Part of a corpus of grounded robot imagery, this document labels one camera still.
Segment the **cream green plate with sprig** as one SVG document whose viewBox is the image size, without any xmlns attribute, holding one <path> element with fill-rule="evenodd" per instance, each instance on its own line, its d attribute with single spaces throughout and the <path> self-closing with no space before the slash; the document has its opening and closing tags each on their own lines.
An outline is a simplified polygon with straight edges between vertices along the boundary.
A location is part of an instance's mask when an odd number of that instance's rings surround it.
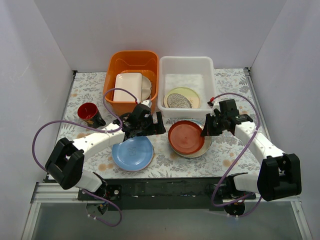
<svg viewBox="0 0 320 240">
<path fill-rule="evenodd" d="M 181 94 L 185 96 L 191 103 L 191 106 L 192 106 L 191 109 L 198 109 L 201 106 L 200 97 L 194 90 L 188 87 L 176 87 L 171 89 L 164 97 L 164 106 L 166 108 L 169 108 L 167 106 L 166 100 L 168 95 L 170 94 Z"/>
</svg>

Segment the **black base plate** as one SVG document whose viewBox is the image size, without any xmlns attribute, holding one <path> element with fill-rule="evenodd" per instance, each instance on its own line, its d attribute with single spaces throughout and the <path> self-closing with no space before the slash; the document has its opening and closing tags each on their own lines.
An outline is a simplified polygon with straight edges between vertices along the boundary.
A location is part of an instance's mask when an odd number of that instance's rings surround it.
<svg viewBox="0 0 320 240">
<path fill-rule="evenodd" d="M 107 179 L 103 195 L 122 210 L 209 209 L 219 177 Z"/>
</svg>

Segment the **blue beige plate with sprig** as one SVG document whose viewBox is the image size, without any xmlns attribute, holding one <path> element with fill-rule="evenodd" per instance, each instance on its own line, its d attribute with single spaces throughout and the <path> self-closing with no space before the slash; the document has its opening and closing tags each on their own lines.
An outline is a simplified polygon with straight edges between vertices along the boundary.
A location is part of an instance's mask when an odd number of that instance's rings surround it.
<svg viewBox="0 0 320 240">
<path fill-rule="evenodd" d="M 201 129 L 203 130 L 204 125 L 201 122 L 197 121 L 197 120 L 194 120 L 194 119 L 183 119 L 181 121 L 194 122 L 197 125 L 199 125 L 201 127 Z M 196 158 L 196 157 L 202 156 L 210 148 L 211 144 L 212 144 L 211 137 L 206 136 L 206 137 L 204 137 L 204 145 L 202 146 L 202 148 L 199 151 L 197 151 L 197 152 L 195 152 L 193 154 L 182 154 L 182 153 L 179 153 L 179 152 L 175 151 L 172 147 L 171 148 L 180 156 L 183 156 L 183 157 L 186 157 L 186 158 Z"/>
</svg>

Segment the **speckled oval plate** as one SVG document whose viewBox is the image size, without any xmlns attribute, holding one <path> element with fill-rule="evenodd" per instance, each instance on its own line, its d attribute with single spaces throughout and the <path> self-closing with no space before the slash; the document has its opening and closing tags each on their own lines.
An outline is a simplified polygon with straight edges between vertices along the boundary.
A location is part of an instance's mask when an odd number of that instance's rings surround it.
<svg viewBox="0 0 320 240">
<path fill-rule="evenodd" d="M 179 93 L 172 93 L 167 96 L 166 104 L 168 108 L 191 109 L 191 102 Z"/>
</svg>

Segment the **cream rectangular plate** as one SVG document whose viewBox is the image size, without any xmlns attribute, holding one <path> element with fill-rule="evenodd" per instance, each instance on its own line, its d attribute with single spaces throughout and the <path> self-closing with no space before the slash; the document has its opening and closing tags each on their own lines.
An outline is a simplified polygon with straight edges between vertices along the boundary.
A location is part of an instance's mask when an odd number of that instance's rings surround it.
<svg viewBox="0 0 320 240">
<path fill-rule="evenodd" d="M 114 87 L 127 90 L 140 100 L 142 92 L 142 74 L 138 72 L 120 73 L 116 76 Z M 123 90 L 115 90 L 113 101 L 134 102 L 135 98 Z"/>
</svg>

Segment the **blue round plate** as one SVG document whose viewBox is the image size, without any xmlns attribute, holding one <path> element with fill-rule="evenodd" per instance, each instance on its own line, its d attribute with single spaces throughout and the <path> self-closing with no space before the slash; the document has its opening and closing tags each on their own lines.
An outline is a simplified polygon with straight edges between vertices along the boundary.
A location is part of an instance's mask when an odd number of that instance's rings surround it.
<svg viewBox="0 0 320 240">
<path fill-rule="evenodd" d="M 127 172 L 146 168 L 154 157 L 154 147 L 146 136 L 136 136 L 112 146 L 115 164 Z"/>
</svg>

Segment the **orange plastic bin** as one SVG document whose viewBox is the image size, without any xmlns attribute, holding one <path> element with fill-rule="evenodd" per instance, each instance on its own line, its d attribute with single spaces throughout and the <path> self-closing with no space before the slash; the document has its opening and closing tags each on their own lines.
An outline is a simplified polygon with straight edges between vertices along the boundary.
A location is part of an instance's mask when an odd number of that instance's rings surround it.
<svg viewBox="0 0 320 240">
<path fill-rule="evenodd" d="M 115 87 L 116 76 L 123 73 L 141 73 L 151 82 L 151 111 L 156 108 L 159 88 L 159 58 L 148 50 L 125 50 L 115 53 L 110 61 L 105 77 L 103 93 Z"/>
</svg>

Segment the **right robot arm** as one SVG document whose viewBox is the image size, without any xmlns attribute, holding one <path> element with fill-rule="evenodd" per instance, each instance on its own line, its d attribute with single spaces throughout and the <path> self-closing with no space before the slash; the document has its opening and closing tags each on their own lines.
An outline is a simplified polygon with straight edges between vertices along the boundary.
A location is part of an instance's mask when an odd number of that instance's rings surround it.
<svg viewBox="0 0 320 240">
<path fill-rule="evenodd" d="M 259 194 L 265 201 L 297 196 L 302 192 L 301 167 L 298 156 L 277 148 L 247 114 L 240 114 L 234 99 L 207 103 L 211 112 L 205 116 L 201 136 L 232 133 L 260 164 L 259 174 L 236 173 L 223 177 L 227 195 L 237 199 L 243 193 Z"/>
</svg>

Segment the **red and black mug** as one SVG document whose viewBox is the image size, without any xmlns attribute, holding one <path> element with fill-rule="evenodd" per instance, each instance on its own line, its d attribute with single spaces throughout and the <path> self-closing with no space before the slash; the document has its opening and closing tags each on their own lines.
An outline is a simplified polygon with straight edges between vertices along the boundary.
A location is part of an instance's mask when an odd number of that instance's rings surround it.
<svg viewBox="0 0 320 240">
<path fill-rule="evenodd" d="M 97 129 L 106 125 L 98 107 L 92 102 L 82 104 L 77 110 L 77 115 L 90 128 Z"/>
</svg>

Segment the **white translucent plastic bin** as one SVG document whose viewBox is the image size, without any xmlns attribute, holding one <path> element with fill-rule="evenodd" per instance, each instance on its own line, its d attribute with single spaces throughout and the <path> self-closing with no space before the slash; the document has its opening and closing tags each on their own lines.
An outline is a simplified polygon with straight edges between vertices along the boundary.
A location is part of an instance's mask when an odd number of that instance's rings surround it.
<svg viewBox="0 0 320 240">
<path fill-rule="evenodd" d="M 200 98 L 199 108 L 167 108 L 165 95 L 172 89 L 186 87 Z M 207 56 L 164 56 L 159 60 L 157 107 L 166 118 L 204 119 L 211 112 L 207 102 L 217 95 L 214 65 Z"/>
</svg>

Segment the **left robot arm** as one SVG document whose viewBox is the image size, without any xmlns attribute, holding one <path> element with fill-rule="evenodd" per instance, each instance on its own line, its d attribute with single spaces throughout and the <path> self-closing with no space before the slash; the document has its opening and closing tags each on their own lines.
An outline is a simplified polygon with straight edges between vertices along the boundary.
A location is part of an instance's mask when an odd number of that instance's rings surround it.
<svg viewBox="0 0 320 240">
<path fill-rule="evenodd" d="M 123 114 L 97 133 L 74 140 L 61 138 L 46 162 L 45 170 L 64 190 L 85 189 L 95 200 L 101 200 L 107 193 L 106 182 L 98 174 L 83 169 L 85 160 L 130 138 L 164 134 L 166 129 L 160 111 L 156 112 L 156 119 L 154 123 L 148 105 L 139 103 L 133 112 Z"/>
</svg>

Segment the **white round plate in bin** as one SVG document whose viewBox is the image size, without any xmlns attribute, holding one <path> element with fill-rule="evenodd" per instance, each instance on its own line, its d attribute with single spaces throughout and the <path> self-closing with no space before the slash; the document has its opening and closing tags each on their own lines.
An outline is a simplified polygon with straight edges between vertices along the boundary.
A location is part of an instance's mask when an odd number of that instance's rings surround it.
<svg viewBox="0 0 320 240">
<path fill-rule="evenodd" d="M 141 102 L 147 100 L 151 95 L 151 81 L 139 72 L 119 74 L 118 80 L 121 88 L 129 91 Z"/>
</svg>

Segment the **red-brown round plate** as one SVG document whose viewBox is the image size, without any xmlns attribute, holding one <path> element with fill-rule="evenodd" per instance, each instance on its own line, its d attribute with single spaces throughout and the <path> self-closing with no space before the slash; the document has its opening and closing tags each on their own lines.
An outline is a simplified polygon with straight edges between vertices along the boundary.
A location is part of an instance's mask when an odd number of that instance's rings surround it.
<svg viewBox="0 0 320 240">
<path fill-rule="evenodd" d="M 168 141 L 176 152 L 190 155 L 203 147 L 205 138 L 201 136 L 201 133 L 201 127 L 195 122 L 181 120 L 170 127 Z"/>
</svg>

